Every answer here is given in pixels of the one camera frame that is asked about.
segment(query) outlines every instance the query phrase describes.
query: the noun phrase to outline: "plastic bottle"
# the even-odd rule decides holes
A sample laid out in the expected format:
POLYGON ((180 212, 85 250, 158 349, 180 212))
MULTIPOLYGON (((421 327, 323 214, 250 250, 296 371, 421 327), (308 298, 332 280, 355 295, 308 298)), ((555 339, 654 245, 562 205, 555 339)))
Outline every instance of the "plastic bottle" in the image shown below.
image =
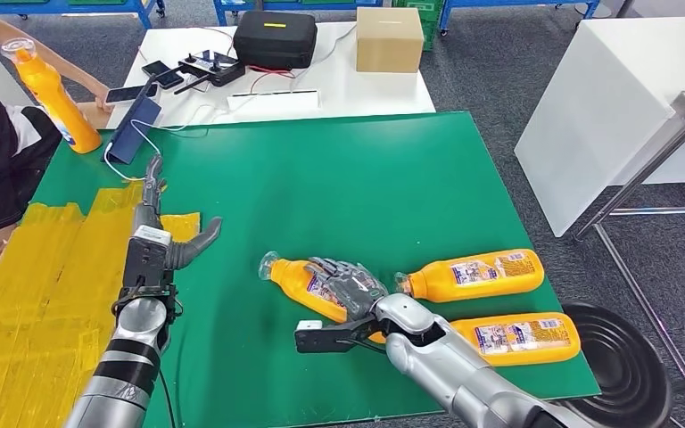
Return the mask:
MULTIPOLYGON (((264 255, 259 264, 259 277, 279 285, 287 297, 335 321, 344 323, 348 318, 345 307, 310 272, 305 269, 310 261, 281 259, 276 251, 264 255)), ((384 337, 375 333, 369 340, 384 343, 384 337)))
POLYGON ((434 302, 529 292, 545 272, 532 250, 498 251, 434 261, 416 273, 395 275, 398 290, 434 302))
POLYGON ((450 325, 493 366, 565 361, 582 347, 574 321, 557 312, 461 319, 450 325))
POLYGON ((54 124, 72 150, 92 152, 101 145, 101 137, 72 101, 54 67, 36 54, 35 44, 27 38, 14 38, 1 46, 1 53, 14 62, 25 86, 43 104, 54 124))

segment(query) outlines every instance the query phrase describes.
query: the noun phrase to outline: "gray floor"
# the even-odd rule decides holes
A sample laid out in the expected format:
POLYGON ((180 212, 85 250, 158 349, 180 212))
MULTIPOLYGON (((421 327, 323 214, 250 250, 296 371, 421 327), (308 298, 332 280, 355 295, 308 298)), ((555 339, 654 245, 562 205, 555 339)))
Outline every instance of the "gray floor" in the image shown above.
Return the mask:
MULTIPOLYGON (((321 21, 352 20, 352 12, 319 13, 321 21)), ((6 17, 109 86, 123 83, 144 32, 127 16, 58 18, 6 17)), ((556 239, 513 148, 531 117, 571 37, 579 15, 570 7, 456 10, 450 33, 425 53, 421 71, 438 111, 470 111, 508 188, 553 286, 561 299, 582 299, 623 314, 658 347, 677 379, 636 300, 595 235, 583 243, 556 239)), ((156 27, 214 25, 208 0, 168 0, 168 16, 152 15, 156 27)), ((89 95, 74 84, 80 101, 89 95)), ((613 194, 609 189, 605 196, 613 194)), ((630 202, 685 204, 685 185, 644 186, 630 202)), ((685 356, 685 216, 609 219, 608 232, 630 263, 648 297, 685 356)), ((677 401, 685 403, 685 394, 677 401)), ((685 405, 674 409, 685 426, 685 405)), ((426 416, 372 423, 377 426, 459 426, 450 416, 426 416)))

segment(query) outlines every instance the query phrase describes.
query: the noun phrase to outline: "robot finger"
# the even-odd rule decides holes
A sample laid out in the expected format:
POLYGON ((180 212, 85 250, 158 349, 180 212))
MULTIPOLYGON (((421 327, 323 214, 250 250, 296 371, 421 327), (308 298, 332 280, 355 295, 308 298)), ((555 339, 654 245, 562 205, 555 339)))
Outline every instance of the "robot finger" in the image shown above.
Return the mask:
POLYGON ((315 275, 324 283, 329 281, 329 274, 323 268, 319 267, 318 262, 315 261, 314 258, 311 258, 310 260, 311 263, 308 263, 306 266, 303 267, 306 270, 306 272, 315 275))

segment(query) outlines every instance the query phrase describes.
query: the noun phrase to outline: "black round seat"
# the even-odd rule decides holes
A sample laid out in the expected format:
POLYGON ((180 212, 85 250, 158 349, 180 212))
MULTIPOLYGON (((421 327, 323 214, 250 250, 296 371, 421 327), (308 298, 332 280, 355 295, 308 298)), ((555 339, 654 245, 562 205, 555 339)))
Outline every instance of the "black round seat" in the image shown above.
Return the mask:
POLYGON ((652 344, 614 312, 584 302, 567 302, 563 311, 574 321, 582 351, 602 394, 560 404, 595 426, 663 426, 673 405, 668 374, 652 344))

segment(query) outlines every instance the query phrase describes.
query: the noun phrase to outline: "transparent bottle cap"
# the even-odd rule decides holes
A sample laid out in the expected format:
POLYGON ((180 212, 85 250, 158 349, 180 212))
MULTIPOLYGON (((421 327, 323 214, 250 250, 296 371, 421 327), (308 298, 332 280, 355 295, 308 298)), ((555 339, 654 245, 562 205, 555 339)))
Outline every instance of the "transparent bottle cap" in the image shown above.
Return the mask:
POLYGON ((29 38, 13 38, 1 45, 1 54, 14 63, 26 62, 36 56, 35 43, 29 38))
POLYGON ((395 274, 395 290, 409 296, 413 295, 413 289, 411 289, 411 281, 409 280, 408 275, 402 272, 395 274))
POLYGON ((271 267, 274 262, 279 260, 279 254, 276 251, 270 251, 264 254, 259 264, 259 278, 263 280, 271 279, 271 267))

